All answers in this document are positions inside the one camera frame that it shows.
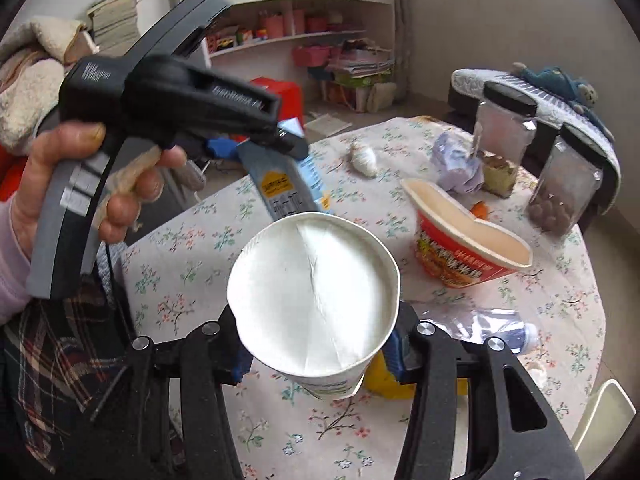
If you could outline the left hand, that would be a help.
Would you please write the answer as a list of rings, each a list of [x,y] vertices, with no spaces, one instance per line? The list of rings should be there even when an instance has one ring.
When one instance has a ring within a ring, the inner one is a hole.
[[[101,147],[104,136],[104,125],[82,122],[62,122],[37,136],[11,206],[14,233],[26,256],[34,249],[40,211],[56,166],[62,160],[92,156]],[[160,168],[179,168],[185,163],[186,153],[174,146],[162,153],[154,167],[140,174],[134,192],[113,195],[99,226],[100,239],[107,244],[122,242],[138,220],[142,205],[154,202],[162,194],[164,180]]]

